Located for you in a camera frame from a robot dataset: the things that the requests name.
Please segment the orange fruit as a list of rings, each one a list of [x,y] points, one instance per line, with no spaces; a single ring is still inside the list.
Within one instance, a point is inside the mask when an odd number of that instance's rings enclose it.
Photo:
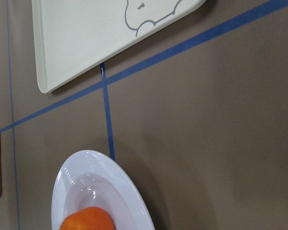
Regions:
[[[64,219],[60,230],[114,230],[110,215],[99,207],[81,209]]]

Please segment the cream tray with bear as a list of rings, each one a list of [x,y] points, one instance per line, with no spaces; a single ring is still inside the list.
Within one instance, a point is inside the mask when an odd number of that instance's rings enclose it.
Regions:
[[[202,0],[34,0],[36,75],[49,93],[197,10]]]

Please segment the white plate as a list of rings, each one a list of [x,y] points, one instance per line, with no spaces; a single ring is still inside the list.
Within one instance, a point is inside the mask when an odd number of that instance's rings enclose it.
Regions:
[[[67,216],[86,207],[105,210],[117,230],[155,228],[127,173],[110,157],[94,150],[78,151],[61,166],[52,194],[52,229],[59,229]]]

